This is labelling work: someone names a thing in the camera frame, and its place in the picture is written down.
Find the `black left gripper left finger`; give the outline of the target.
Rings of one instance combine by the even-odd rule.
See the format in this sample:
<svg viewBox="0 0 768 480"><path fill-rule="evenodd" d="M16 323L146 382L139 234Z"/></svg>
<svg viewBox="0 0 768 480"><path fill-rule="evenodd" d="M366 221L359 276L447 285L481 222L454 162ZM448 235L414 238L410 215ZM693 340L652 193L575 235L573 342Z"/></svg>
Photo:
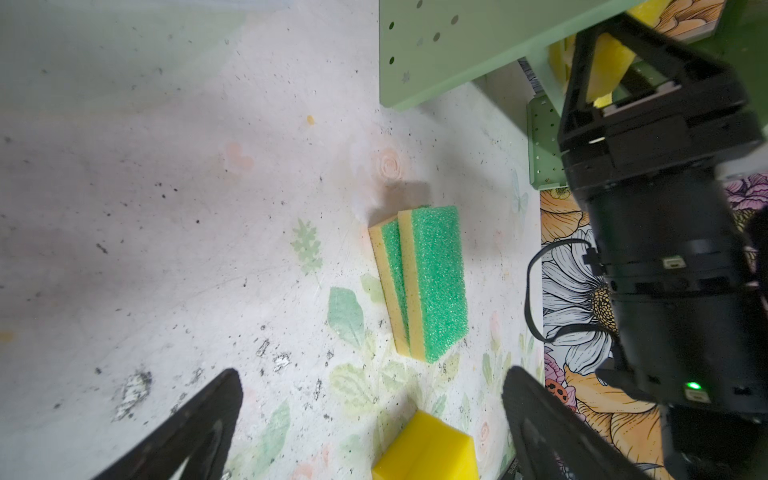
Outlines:
<svg viewBox="0 0 768 480"><path fill-rule="evenodd" d="M223 370L99 479L219 479L243 401L238 372Z"/></svg>

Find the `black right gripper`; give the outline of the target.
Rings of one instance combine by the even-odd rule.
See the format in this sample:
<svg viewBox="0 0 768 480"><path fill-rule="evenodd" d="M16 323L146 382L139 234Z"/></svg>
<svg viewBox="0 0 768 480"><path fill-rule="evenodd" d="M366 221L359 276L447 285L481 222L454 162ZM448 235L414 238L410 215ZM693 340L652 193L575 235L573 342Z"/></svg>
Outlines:
<svg viewBox="0 0 768 480"><path fill-rule="evenodd" d="M612 36L666 77L642 76L631 94L598 109L586 102L599 37ZM558 145L568 187L595 192L632 179L747 156L764 141L735 69L626 13L578 33Z"/></svg>

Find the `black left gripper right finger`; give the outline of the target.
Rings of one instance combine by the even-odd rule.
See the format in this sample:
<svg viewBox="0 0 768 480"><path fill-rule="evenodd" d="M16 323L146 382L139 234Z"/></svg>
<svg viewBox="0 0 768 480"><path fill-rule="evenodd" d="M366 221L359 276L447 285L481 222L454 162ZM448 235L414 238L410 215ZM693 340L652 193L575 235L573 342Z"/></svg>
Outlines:
<svg viewBox="0 0 768 480"><path fill-rule="evenodd" d="M523 368L508 370L502 401L526 479L647 477Z"/></svg>

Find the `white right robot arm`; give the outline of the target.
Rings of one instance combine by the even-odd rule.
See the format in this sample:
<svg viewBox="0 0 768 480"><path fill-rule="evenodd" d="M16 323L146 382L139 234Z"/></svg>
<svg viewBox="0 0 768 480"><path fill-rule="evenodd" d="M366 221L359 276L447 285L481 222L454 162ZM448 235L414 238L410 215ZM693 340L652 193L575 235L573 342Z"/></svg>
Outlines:
<svg viewBox="0 0 768 480"><path fill-rule="evenodd" d="M623 356L677 479L759 475L767 438L767 217L748 235L716 168L762 142L727 64L619 14L578 34L558 144L588 212Z"/></svg>

